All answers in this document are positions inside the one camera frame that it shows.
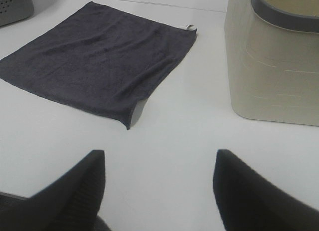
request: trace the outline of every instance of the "black object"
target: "black object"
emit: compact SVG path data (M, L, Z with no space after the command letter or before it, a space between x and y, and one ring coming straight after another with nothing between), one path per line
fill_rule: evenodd
M104 188L104 151L95 150L29 199L0 194L0 230L109 231L97 217Z
M214 193L227 231L318 231L319 212L279 190L229 150L219 150Z
M196 30L174 28L93 2L0 61L0 78L38 96L117 119L127 129L182 61Z
M0 0L0 26L31 16L32 0Z
M293 14L278 9L265 0L250 0L254 12L270 24L296 31L319 32L319 17Z

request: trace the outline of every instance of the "towel tag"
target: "towel tag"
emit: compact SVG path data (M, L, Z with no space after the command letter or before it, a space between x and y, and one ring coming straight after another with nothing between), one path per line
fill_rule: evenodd
M178 28L183 30L196 30L196 27L193 24L180 25Z

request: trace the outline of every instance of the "beige container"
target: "beige container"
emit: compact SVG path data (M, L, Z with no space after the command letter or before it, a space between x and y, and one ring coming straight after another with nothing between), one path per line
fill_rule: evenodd
M240 116L319 125L319 0L229 0L226 51Z

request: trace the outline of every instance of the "microfiber towel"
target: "microfiber towel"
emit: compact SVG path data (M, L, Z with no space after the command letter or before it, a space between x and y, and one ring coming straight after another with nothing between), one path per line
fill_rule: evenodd
M229 150L219 150L214 194L227 231L318 231L319 212L283 192Z
M104 151L94 150L31 198L0 193L0 230L110 231L97 216L104 188Z
M193 46L183 30L89 2L0 61L0 78L130 128L147 99Z

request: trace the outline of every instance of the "perforated gray object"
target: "perforated gray object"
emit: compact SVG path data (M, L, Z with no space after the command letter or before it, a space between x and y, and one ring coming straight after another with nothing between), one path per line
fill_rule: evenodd
M0 26L33 14L32 0L0 0Z

